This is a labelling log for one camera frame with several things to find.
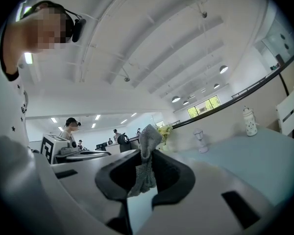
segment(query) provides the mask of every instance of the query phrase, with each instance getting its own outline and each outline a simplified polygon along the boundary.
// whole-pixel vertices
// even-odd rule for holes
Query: white star-print shirt
[[[0,137],[7,136],[23,146],[29,146],[25,114],[27,111],[25,90],[21,76],[6,75],[2,58],[1,36],[4,27],[0,30]]]

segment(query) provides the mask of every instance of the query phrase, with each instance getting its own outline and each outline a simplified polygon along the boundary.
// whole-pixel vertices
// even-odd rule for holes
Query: white vase
[[[162,146],[162,149],[163,149],[164,151],[169,151],[169,148],[168,148],[168,145],[167,145],[167,144],[164,144],[164,145]]]
[[[158,149],[158,150],[163,150],[163,146],[164,146],[164,144],[165,144],[164,142],[158,144],[157,147],[156,147],[156,149]]]

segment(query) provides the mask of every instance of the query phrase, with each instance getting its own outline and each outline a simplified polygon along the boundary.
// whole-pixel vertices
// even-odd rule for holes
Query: light blue table
[[[236,136],[209,146],[209,151],[180,151],[182,156],[218,165],[258,189],[273,205],[294,192],[294,139],[259,128],[253,137]]]

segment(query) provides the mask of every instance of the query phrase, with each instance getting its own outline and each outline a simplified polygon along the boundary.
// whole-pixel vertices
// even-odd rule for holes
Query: person
[[[83,142],[83,140],[81,140],[81,139],[78,141],[78,145],[77,145],[77,147],[78,147],[80,150],[83,149],[82,142]]]
[[[118,131],[116,129],[114,129],[113,132],[115,134],[114,137],[113,137],[114,143],[117,143],[118,142],[118,137],[121,135],[121,133],[118,133]]]
[[[111,138],[109,138],[108,145],[112,145],[112,144],[113,144],[113,141],[111,140]]]
[[[64,128],[63,132],[61,132],[60,137],[67,139],[67,140],[70,140],[71,142],[75,141],[75,139],[72,135],[72,132],[77,131],[79,126],[80,126],[80,123],[77,122],[75,120],[75,118],[73,118],[73,117],[68,118],[65,123],[65,128]]]
[[[11,21],[8,19],[0,30],[0,136],[26,147],[26,92],[18,60],[25,52],[38,53],[54,48],[56,43],[66,43],[73,34],[74,22],[63,6],[51,1],[41,1],[21,20]]]

